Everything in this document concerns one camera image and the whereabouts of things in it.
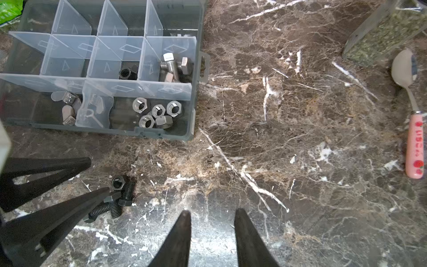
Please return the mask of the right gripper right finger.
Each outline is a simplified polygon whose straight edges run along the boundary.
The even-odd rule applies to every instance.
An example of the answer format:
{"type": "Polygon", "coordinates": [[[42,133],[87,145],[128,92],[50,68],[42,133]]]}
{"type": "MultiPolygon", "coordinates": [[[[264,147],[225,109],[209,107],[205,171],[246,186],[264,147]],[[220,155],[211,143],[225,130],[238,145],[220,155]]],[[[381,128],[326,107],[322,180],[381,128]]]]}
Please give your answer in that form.
{"type": "Polygon", "coordinates": [[[278,267],[247,212],[238,208],[234,219],[239,267],[278,267]]]}

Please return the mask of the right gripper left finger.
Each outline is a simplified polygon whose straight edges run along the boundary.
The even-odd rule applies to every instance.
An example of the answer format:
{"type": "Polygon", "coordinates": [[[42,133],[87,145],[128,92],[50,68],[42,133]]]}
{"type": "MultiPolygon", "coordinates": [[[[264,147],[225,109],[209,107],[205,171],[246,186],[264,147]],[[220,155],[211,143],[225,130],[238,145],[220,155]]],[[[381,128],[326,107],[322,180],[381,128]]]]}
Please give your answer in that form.
{"type": "Polygon", "coordinates": [[[184,210],[149,267],[187,267],[191,245],[191,213],[184,210]]]}

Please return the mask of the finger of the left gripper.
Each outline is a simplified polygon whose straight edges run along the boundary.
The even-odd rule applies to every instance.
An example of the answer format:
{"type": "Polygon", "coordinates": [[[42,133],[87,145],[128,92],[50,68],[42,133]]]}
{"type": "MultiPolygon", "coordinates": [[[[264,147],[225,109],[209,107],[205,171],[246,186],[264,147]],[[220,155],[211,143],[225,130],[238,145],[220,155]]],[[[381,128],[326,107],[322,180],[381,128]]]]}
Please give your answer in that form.
{"type": "Polygon", "coordinates": [[[109,193],[101,188],[1,224],[1,266],[40,267],[109,193]]]}
{"type": "Polygon", "coordinates": [[[90,166],[90,158],[9,158],[1,172],[1,209],[4,212],[11,212],[87,170],[90,166]],[[48,172],[50,175],[23,184],[15,184],[13,181],[21,176],[48,172]]]}

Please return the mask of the black hex bolts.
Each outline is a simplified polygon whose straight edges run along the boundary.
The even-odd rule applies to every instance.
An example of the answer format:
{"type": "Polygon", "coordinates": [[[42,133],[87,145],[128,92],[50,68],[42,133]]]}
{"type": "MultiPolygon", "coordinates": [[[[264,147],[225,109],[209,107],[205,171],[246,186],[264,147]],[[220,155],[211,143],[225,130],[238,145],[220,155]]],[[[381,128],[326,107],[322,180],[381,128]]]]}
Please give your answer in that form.
{"type": "Polygon", "coordinates": [[[105,213],[110,213],[112,219],[117,219],[122,215],[124,207],[133,204],[134,191],[136,189],[136,179],[127,175],[116,175],[112,178],[112,191],[106,196],[102,203],[92,209],[84,218],[85,223],[94,223],[96,219],[105,213]]]}

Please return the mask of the silver wing nuts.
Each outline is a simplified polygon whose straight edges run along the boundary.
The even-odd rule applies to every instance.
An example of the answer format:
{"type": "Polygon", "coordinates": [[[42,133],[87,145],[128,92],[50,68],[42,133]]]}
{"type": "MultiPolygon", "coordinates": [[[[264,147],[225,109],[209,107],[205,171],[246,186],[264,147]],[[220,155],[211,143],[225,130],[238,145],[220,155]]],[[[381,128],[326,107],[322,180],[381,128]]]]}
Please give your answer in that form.
{"type": "Polygon", "coordinates": [[[66,126],[77,126],[94,129],[110,127],[110,111],[114,98],[101,93],[77,94],[58,91],[51,93],[54,102],[62,102],[62,120],[66,126]]]}

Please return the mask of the silver hex nuts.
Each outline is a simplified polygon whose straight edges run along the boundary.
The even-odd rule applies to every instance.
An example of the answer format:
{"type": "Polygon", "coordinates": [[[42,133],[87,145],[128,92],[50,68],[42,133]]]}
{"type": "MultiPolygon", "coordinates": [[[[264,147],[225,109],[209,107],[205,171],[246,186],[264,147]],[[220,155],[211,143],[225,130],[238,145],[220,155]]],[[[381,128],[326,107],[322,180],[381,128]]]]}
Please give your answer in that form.
{"type": "Polygon", "coordinates": [[[141,128],[158,128],[168,129],[173,126],[173,122],[183,113],[181,102],[176,100],[170,101],[166,106],[155,104],[149,109],[149,101],[143,97],[134,99],[132,109],[138,113],[140,119],[137,125],[141,128]]]}

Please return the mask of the silver hex bolt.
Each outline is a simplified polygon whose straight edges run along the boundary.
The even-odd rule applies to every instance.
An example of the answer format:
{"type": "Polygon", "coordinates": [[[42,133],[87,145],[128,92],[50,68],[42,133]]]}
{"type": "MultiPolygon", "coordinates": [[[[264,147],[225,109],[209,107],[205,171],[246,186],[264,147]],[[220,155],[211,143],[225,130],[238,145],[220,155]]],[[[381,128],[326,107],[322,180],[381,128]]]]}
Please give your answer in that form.
{"type": "Polygon", "coordinates": [[[183,57],[177,61],[177,66],[183,75],[191,75],[193,71],[193,62],[189,57],[183,57]]]}
{"type": "Polygon", "coordinates": [[[168,52],[163,54],[163,61],[160,63],[160,67],[162,70],[168,70],[169,73],[172,73],[176,83],[181,82],[179,68],[173,53],[168,52]]]}

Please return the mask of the grey compartment organizer box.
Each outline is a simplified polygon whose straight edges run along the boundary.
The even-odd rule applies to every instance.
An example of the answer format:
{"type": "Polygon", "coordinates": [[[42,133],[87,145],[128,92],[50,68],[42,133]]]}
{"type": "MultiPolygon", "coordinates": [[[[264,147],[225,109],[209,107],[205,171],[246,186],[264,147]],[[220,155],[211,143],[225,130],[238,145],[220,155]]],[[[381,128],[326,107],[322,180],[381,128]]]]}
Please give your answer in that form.
{"type": "Polygon", "coordinates": [[[86,131],[187,141],[193,138],[197,89],[209,75],[201,48],[206,1],[27,1],[1,72],[1,120],[5,125],[86,131]],[[162,70],[163,54],[189,57],[191,75],[180,83],[162,70]],[[124,67],[138,65],[137,80],[120,80],[124,67]],[[110,127],[66,126],[64,103],[51,93],[114,98],[110,127]],[[168,129],[141,128],[134,99],[166,106],[181,102],[183,113],[168,129]]]}

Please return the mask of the green snack packet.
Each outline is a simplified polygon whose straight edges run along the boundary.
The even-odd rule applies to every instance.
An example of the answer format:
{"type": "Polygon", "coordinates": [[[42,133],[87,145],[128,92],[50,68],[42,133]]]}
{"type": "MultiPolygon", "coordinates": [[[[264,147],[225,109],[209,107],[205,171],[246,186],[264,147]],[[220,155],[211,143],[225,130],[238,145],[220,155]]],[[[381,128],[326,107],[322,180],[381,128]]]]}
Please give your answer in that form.
{"type": "Polygon", "coordinates": [[[0,24],[12,21],[22,14],[23,0],[0,0],[0,24]]]}

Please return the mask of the small spice jar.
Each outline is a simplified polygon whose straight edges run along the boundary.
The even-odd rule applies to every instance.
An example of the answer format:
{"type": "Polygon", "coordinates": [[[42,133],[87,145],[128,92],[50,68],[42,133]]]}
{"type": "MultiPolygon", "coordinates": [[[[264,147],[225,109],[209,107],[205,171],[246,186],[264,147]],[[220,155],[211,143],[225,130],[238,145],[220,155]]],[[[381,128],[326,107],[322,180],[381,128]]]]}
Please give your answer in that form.
{"type": "Polygon", "coordinates": [[[385,1],[350,35],[342,57],[373,65],[426,28],[426,1],[385,1]]]}

